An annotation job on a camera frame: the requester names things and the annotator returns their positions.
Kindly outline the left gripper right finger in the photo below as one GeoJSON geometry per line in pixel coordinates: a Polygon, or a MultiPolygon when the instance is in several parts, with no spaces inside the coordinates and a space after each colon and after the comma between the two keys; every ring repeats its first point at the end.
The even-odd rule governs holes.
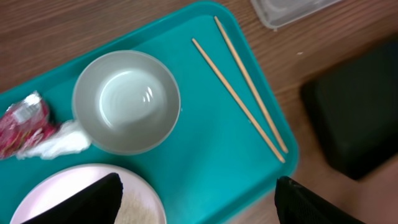
{"type": "Polygon", "coordinates": [[[288,176],[277,179],[274,203],[280,224],[364,224],[288,176]]]}

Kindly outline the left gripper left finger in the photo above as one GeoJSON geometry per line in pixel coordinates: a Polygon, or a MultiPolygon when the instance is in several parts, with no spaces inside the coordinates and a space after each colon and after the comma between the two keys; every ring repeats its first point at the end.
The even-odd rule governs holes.
{"type": "Polygon", "coordinates": [[[120,176],[102,178],[64,174],[36,186],[20,204],[21,223],[114,223],[123,197],[120,176]]]}

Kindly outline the grey bowl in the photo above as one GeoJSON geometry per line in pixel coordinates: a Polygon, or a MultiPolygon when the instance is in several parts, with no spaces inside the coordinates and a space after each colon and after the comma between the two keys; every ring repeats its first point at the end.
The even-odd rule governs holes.
{"type": "Polygon", "coordinates": [[[172,72],[136,50],[117,50],[89,63],[72,95],[73,117],[93,145],[112,154],[141,154],[162,144],[180,116],[172,72]]]}

